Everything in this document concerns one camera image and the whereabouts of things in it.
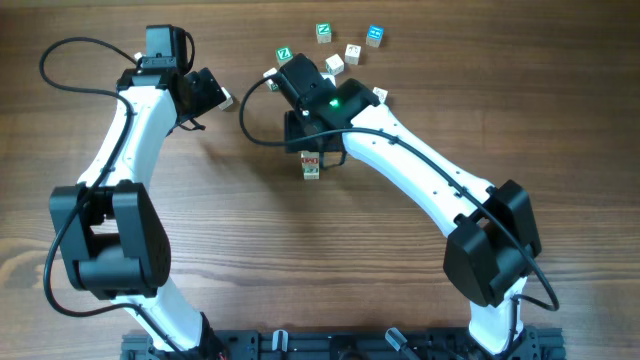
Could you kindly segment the white block red side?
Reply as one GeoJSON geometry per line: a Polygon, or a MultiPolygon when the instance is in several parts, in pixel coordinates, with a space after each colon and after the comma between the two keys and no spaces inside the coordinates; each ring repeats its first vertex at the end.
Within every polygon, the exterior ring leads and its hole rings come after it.
{"type": "Polygon", "coordinates": [[[318,168],[320,166],[320,155],[318,152],[301,151],[301,165],[304,168],[318,168]]]}

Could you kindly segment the white block number four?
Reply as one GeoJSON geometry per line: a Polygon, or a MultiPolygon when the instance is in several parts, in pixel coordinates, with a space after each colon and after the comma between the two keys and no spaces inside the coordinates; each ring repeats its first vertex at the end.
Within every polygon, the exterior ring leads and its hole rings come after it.
{"type": "Polygon", "coordinates": [[[320,177],[319,173],[304,173],[304,180],[318,180],[320,177]]]}

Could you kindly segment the yellow block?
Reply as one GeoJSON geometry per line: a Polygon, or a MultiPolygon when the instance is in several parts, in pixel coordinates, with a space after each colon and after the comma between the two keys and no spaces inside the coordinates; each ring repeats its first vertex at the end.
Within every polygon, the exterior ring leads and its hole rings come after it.
{"type": "Polygon", "coordinates": [[[319,173],[319,167],[304,166],[303,173],[304,174],[319,173]]]}

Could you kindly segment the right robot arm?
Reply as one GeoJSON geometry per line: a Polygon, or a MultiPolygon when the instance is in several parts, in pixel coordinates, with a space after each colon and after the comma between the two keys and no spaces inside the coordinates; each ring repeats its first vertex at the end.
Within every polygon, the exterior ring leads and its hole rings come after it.
{"type": "Polygon", "coordinates": [[[523,326],[520,304],[542,247],[528,193],[496,187],[461,169],[413,135],[355,79],[336,85],[303,54],[266,73],[292,109],[288,151],[342,152],[382,174],[413,200],[446,239],[444,272],[471,305],[469,333],[482,350],[504,355],[523,326]]]}

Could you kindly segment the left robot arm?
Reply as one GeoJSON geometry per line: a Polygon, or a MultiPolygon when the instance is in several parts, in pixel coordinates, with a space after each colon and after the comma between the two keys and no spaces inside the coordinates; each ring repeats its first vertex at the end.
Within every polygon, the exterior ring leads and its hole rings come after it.
{"type": "Polygon", "coordinates": [[[53,190],[55,230],[43,273],[49,305],[68,317],[123,309],[160,359],[220,359],[225,347],[170,277],[171,249],[148,194],[168,135],[198,131],[197,117],[229,100],[209,69],[193,68],[192,35],[149,25],[146,51],[130,57],[107,97],[117,108],[91,165],[53,190]]]}

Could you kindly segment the plain white block left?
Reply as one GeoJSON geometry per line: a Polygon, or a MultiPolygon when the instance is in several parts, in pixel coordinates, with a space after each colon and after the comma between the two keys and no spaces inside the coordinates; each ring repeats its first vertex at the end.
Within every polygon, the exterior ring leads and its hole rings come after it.
{"type": "Polygon", "coordinates": [[[225,96],[225,100],[218,105],[218,108],[222,111],[225,111],[227,108],[231,107],[234,104],[234,98],[232,94],[225,88],[221,88],[223,95],[225,96]]]}

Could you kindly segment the white block green side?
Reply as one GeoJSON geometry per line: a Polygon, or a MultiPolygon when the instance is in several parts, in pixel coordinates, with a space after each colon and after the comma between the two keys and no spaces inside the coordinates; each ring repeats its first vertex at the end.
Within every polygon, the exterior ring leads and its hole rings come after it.
{"type": "Polygon", "coordinates": [[[276,92],[279,90],[278,84],[271,78],[272,75],[277,74],[276,68],[271,68],[263,73],[263,77],[266,79],[265,85],[271,92],[276,92]]]}

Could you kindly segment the white block teal side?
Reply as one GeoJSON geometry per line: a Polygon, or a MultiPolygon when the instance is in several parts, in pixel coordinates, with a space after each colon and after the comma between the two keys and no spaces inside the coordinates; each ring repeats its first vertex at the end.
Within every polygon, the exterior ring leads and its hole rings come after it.
{"type": "Polygon", "coordinates": [[[325,60],[325,67],[330,75],[338,75],[344,71],[345,63],[338,54],[334,54],[325,60]]]}

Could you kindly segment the green Z block left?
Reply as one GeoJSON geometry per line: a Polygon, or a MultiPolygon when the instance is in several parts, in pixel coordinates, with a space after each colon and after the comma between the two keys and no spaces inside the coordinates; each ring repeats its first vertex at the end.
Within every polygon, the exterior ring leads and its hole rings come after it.
{"type": "Polygon", "coordinates": [[[294,58],[294,52],[290,47],[277,48],[275,54],[279,66],[285,65],[294,58]]]}

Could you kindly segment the white block far right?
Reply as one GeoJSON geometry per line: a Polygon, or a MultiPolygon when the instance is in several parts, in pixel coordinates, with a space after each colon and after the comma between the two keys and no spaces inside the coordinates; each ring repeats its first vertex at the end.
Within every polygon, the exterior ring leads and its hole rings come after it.
{"type": "Polygon", "coordinates": [[[377,95],[379,102],[384,104],[386,102],[388,91],[379,87],[373,88],[373,93],[377,95]]]}

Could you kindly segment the plain block with drawing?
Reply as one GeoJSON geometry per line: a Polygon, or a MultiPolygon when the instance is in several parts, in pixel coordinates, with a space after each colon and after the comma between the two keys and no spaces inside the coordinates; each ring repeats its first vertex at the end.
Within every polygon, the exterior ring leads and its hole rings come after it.
{"type": "Polygon", "coordinates": [[[355,44],[347,44],[344,61],[346,64],[358,65],[361,56],[361,47],[355,44]]]}

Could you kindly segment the green letter block top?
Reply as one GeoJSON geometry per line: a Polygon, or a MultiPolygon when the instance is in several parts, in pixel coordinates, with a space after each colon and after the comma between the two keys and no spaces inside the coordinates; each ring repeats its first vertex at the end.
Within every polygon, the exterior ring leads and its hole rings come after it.
{"type": "Polygon", "coordinates": [[[316,38],[319,44],[330,43],[332,41],[332,28],[328,22],[316,24],[316,38]]]}

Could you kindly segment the blue block top right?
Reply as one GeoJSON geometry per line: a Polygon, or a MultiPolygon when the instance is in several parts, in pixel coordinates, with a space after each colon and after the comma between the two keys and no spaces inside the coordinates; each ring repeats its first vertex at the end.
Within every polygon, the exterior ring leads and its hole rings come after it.
{"type": "Polygon", "coordinates": [[[377,25],[370,25],[366,35],[368,46],[379,48],[384,35],[384,28],[377,25]]]}

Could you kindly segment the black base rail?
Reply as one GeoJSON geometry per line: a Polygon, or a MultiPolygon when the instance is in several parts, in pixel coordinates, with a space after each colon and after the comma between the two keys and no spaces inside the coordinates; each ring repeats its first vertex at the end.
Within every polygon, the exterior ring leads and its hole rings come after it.
{"type": "MultiPolygon", "coordinates": [[[[340,360],[340,359],[491,359],[461,327],[404,331],[401,345],[381,332],[295,333],[283,330],[219,331],[224,345],[221,359],[340,360]]],[[[560,328],[527,326],[514,340],[505,359],[565,360],[567,352],[560,328]]]]}

